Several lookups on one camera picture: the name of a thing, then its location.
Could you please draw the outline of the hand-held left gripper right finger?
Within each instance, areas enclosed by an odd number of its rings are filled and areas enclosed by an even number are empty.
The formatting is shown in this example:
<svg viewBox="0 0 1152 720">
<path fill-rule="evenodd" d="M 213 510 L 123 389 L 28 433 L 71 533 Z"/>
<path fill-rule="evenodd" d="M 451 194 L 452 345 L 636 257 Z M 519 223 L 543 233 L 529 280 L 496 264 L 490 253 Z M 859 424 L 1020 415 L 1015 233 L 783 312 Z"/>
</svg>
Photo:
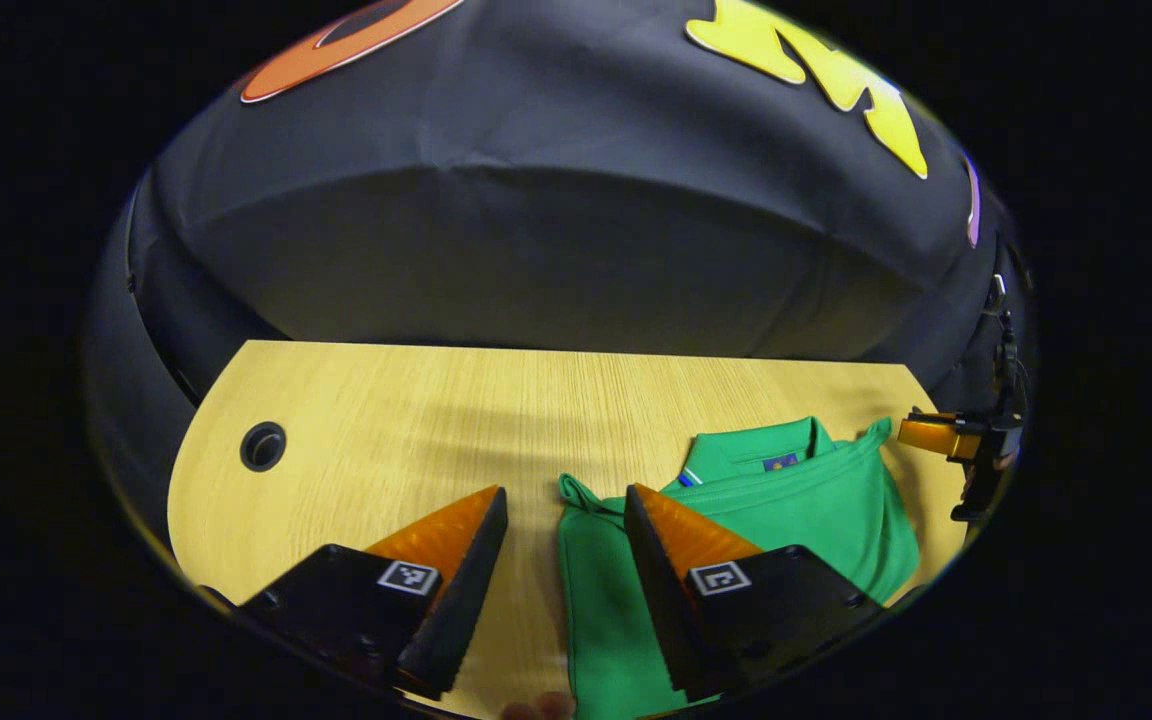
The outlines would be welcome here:
<svg viewBox="0 0 1152 720">
<path fill-rule="evenodd" d="M 655 488 L 626 488 L 623 528 L 670 684 L 746 691 L 864 632 L 882 605 L 803 544 L 763 550 Z"/>
</svg>

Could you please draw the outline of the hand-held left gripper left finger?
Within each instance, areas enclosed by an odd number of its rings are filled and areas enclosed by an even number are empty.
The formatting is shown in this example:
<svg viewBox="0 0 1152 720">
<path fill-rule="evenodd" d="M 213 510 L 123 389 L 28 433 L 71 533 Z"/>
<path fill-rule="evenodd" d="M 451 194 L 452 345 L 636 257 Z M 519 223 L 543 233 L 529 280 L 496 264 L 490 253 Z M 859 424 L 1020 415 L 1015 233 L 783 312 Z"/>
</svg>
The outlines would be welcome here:
<svg viewBox="0 0 1152 720">
<path fill-rule="evenodd" d="M 324 544 L 238 616 L 362 683 L 438 702 L 470 647 L 508 525 L 506 488 L 480 488 L 365 550 Z"/>
</svg>

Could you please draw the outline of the green T-shirt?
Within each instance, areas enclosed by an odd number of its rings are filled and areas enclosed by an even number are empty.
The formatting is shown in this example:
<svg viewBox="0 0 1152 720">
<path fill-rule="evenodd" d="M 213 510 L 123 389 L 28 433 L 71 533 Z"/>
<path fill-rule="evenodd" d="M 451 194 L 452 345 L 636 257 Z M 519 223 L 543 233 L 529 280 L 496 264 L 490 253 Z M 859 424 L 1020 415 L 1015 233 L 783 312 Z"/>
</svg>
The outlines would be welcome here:
<svg viewBox="0 0 1152 720">
<path fill-rule="evenodd" d="M 664 495 L 776 550 L 803 544 L 876 601 L 920 562 L 918 541 L 881 448 L 890 419 L 832 439 L 813 416 L 694 438 Z M 670 685 L 626 536 L 626 498 L 558 479 L 558 525 L 573 720 L 634 720 L 685 707 Z"/>
</svg>

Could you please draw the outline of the black backdrop cloth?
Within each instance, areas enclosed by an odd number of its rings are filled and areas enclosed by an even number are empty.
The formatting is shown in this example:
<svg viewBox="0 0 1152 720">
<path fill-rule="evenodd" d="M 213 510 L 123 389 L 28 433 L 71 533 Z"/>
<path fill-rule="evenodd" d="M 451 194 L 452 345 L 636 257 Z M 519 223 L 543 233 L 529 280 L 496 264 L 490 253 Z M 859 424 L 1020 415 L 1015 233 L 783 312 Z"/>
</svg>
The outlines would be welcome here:
<svg viewBox="0 0 1152 720">
<path fill-rule="evenodd" d="M 81 344 L 143 533 L 251 340 L 904 365 L 988 409 L 1023 236 L 963 141 L 771 0 L 372 0 L 225 88 L 129 188 Z"/>
</svg>

